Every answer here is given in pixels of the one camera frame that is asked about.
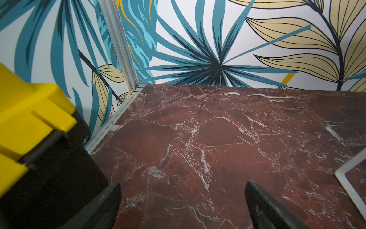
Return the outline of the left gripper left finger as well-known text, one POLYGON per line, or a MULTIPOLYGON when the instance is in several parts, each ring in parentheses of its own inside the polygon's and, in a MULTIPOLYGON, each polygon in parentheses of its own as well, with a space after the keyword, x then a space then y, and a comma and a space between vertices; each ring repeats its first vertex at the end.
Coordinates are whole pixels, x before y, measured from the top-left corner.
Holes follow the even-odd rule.
POLYGON ((119 183, 112 183, 89 202, 62 229, 112 229, 121 204, 119 183))

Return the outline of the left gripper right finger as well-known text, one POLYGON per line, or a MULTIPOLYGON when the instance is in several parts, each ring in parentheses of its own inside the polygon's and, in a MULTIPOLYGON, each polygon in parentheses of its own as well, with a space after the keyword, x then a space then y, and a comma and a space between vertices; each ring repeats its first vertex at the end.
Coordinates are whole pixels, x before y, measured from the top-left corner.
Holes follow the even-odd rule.
POLYGON ((308 228, 253 180, 246 184, 245 198, 255 229, 308 228))

